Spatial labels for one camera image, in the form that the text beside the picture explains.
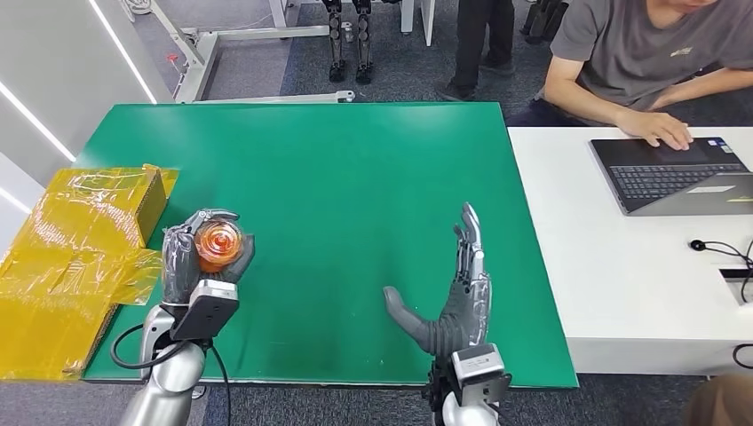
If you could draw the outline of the person's right hand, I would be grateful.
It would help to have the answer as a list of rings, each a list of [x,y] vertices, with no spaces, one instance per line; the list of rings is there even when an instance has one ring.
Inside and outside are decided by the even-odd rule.
[[[666,113],[627,110],[619,113],[614,123],[624,133],[642,138],[653,147],[664,144],[676,151],[687,151],[693,142],[688,125]]]

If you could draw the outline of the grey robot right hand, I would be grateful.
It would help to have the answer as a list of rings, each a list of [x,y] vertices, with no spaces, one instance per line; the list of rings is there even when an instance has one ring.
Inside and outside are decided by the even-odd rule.
[[[422,351],[439,358],[483,344],[488,330],[492,284],[485,268],[480,221],[468,202],[461,218],[463,223],[454,226],[456,271],[437,319],[422,318],[406,307],[396,288],[383,288],[390,317]]]

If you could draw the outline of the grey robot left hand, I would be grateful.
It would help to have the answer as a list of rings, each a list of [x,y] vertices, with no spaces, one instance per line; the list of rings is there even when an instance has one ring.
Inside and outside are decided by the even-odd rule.
[[[162,303],[187,306],[201,280],[236,284],[255,256],[255,236],[240,215],[227,209],[199,209],[165,228],[162,241]]]

